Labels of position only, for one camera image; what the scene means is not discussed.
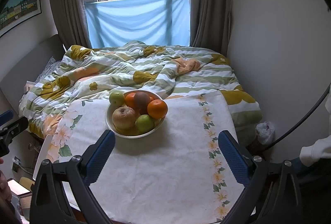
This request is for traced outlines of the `person's left hand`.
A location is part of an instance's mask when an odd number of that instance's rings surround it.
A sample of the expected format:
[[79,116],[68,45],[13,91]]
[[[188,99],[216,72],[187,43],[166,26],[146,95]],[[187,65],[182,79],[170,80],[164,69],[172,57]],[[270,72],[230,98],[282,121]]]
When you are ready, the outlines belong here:
[[0,188],[1,188],[2,199],[10,202],[12,200],[11,189],[10,189],[7,179],[2,171],[0,171]]

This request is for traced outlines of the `white sleeve forearm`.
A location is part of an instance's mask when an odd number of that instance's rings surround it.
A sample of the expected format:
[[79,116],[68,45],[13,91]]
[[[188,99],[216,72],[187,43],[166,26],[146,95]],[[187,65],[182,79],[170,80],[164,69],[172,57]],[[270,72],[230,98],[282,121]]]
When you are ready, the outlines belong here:
[[309,167],[321,158],[330,159],[331,156],[331,136],[330,136],[330,121],[331,121],[331,100],[330,93],[325,103],[325,108],[329,114],[329,135],[324,139],[318,139],[312,146],[302,147],[300,152],[301,163]]

